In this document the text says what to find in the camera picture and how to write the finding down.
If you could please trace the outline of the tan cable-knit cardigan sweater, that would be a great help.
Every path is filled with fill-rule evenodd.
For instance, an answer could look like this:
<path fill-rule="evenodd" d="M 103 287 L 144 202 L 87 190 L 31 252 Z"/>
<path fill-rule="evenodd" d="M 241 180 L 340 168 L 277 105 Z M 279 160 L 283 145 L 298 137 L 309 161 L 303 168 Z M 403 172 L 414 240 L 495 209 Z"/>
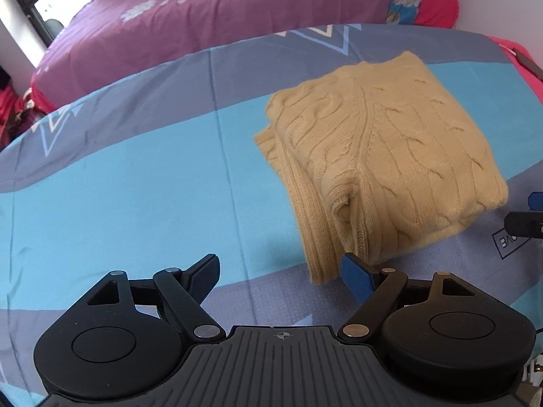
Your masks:
<path fill-rule="evenodd" d="M 464 231 L 508 188 L 471 116 L 414 53 L 273 94 L 254 138 L 292 204 L 311 280 Z"/>

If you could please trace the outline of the pile of clothes on shelf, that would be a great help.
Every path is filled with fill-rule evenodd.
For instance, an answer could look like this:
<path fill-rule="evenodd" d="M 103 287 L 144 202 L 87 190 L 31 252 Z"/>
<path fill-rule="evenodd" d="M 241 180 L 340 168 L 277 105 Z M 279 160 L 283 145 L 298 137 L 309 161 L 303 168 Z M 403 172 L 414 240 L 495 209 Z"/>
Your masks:
<path fill-rule="evenodd" d="M 11 76 L 0 68 L 0 149 L 4 150 L 45 116 L 33 98 L 32 89 L 20 97 L 14 90 Z"/>

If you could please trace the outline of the blue grey patterned bed sheet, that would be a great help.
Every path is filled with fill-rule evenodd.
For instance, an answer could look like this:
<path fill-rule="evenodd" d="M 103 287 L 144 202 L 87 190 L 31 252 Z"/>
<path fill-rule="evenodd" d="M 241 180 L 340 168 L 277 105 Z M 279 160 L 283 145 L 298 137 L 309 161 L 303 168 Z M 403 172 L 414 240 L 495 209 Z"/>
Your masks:
<path fill-rule="evenodd" d="M 1 390 L 45 395 L 41 334 L 112 270 L 149 278 L 218 255 L 203 305 L 235 325 L 339 327 L 357 301 L 309 278 L 286 191 L 254 142 L 270 96 L 357 62 L 412 52 L 485 134 L 511 210 L 542 188 L 542 104 L 479 34 L 336 25 L 211 48 L 53 112 L 1 154 Z"/>

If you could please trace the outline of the black dark object on quilt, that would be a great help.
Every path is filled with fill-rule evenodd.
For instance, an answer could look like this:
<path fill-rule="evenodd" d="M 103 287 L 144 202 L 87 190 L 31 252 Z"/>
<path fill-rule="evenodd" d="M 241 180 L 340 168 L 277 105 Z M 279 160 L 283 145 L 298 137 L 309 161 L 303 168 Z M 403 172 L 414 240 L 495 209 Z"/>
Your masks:
<path fill-rule="evenodd" d="M 543 80 L 543 69 L 539 67 L 531 58 L 525 53 L 522 53 L 519 49 L 513 49 L 513 55 L 516 57 L 516 61 L 524 67 L 530 74 L 534 75 L 540 81 Z"/>

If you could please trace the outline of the purple floral quilt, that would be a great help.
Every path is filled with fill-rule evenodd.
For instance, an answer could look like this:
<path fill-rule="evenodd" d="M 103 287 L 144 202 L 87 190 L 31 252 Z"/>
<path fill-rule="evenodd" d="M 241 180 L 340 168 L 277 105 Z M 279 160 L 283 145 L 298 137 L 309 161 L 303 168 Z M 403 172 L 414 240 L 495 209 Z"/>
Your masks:
<path fill-rule="evenodd" d="M 92 0 L 53 40 L 31 78 L 52 112 L 126 76 L 190 53 L 332 24 L 453 27 L 458 0 Z"/>

